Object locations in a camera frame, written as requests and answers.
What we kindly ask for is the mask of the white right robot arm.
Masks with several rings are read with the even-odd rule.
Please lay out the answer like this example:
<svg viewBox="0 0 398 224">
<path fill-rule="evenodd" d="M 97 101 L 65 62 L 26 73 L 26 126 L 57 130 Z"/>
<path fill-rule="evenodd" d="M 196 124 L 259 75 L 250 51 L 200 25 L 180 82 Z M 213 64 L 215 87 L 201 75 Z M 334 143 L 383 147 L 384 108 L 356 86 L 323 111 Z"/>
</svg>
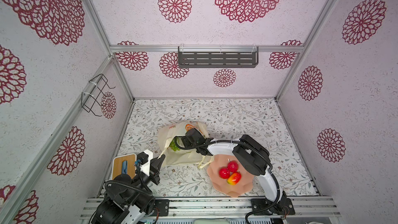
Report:
<svg viewBox="0 0 398 224">
<path fill-rule="evenodd" d="M 269 201 L 274 205 L 285 202 L 286 194 L 272 172 L 269 151 L 251 136 L 244 134 L 235 140 L 217 140 L 205 138 L 197 129 L 191 129 L 185 136 L 175 137 L 174 142 L 181 150 L 195 149 L 204 156 L 234 156 L 248 173 L 258 178 Z"/>
</svg>

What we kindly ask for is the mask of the red yellow mango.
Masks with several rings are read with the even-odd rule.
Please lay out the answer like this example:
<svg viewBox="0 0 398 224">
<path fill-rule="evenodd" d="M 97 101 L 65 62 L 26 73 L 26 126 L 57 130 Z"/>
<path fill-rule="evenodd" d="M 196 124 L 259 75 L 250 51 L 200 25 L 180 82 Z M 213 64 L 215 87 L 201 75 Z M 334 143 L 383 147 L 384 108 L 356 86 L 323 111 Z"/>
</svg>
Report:
<svg viewBox="0 0 398 224">
<path fill-rule="evenodd" d="M 242 178 L 242 175 L 239 172 L 235 172 L 230 175 L 230 177 L 227 179 L 227 183 L 229 185 L 237 185 Z"/>
</svg>

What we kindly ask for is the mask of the green grape bunch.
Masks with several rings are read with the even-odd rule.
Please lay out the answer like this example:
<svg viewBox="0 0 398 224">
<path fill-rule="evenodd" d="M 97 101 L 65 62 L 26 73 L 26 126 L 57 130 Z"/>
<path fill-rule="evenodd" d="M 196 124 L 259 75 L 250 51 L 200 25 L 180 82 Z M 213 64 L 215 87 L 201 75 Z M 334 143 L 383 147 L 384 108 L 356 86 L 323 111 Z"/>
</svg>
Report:
<svg viewBox="0 0 398 224">
<path fill-rule="evenodd" d="M 176 141 L 175 141 L 175 140 L 172 140 L 172 141 L 170 142 L 169 148 L 170 148 L 172 151 L 179 151 L 179 150 L 180 150 L 180 148 L 176 145 Z"/>
</svg>

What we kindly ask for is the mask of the cream plastic bag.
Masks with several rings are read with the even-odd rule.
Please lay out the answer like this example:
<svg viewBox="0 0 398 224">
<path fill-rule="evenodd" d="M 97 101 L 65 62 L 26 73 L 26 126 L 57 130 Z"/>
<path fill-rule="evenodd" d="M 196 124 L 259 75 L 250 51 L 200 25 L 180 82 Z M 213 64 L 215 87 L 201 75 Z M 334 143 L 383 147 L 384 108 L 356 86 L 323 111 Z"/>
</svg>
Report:
<svg viewBox="0 0 398 224">
<path fill-rule="evenodd" d="M 179 146 L 184 146 L 181 137 L 191 129 L 197 129 L 204 138 L 209 138 L 207 125 L 202 122 L 182 121 L 159 130 L 158 145 L 161 154 L 165 155 L 164 166 L 195 164 L 202 169 L 214 160 L 211 156 L 198 153 L 196 149 L 182 150 L 179 148 Z"/>
</svg>

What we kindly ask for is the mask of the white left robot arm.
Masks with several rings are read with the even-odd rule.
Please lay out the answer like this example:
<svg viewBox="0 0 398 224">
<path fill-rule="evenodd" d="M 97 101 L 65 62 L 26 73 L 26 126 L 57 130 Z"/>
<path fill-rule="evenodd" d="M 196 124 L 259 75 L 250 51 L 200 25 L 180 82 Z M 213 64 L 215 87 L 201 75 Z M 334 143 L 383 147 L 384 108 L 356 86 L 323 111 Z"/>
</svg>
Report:
<svg viewBox="0 0 398 224">
<path fill-rule="evenodd" d="M 157 200 L 149 184 L 158 185 L 165 155 L 154 158 L 146 150 L 116 157 L 112 179 L 103 184 L 104 200 L 90 218 L 91 224 L 156 224 L 169 213 L 169 200 Z"/>
</svg>

